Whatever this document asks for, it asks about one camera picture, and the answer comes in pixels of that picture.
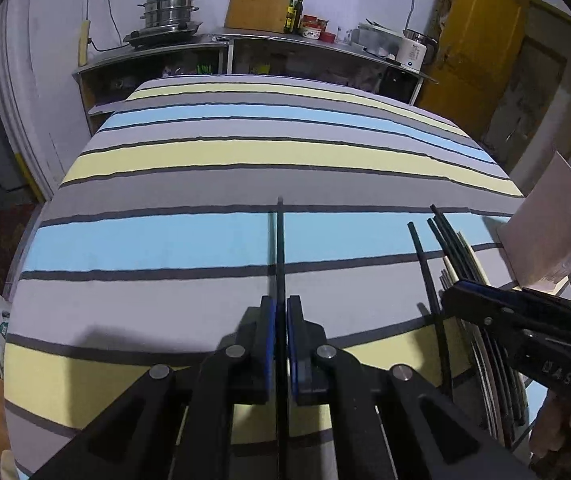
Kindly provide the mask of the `person's right hand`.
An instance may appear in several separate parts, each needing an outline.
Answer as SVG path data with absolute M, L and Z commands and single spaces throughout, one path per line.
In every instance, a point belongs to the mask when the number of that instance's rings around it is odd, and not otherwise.
M 558 452 L 571 434 L 571 400 L 547 391 L 529 436 L 529 450 L 535 458 Z

